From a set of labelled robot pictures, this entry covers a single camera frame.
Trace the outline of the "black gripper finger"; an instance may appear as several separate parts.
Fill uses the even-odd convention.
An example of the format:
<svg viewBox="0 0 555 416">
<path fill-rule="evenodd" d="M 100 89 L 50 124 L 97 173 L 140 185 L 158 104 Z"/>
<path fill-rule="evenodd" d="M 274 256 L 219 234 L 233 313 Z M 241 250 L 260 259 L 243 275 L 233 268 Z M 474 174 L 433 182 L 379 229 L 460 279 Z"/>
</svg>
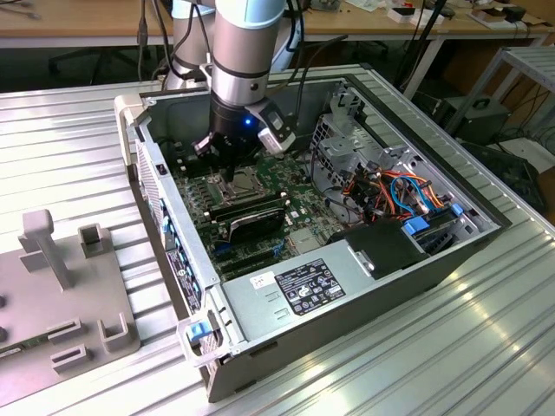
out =
<svg viewBox="0 0 555 416">
<path fill-rule="evenodd" d="M 227 180 L 233 181 L 236 169 L 253 164 L 260 150 L 258 140 L 240 140 L 233 144 L 230 161 L 227 164 Z"/>
<path fill-rule="evenodd" d="M 217 170 L 224 181 L 232 181 L 232 146 L 221 134 L 208 134 L 193 144 L 197 157 L 213 170 Z"/>
</svg>

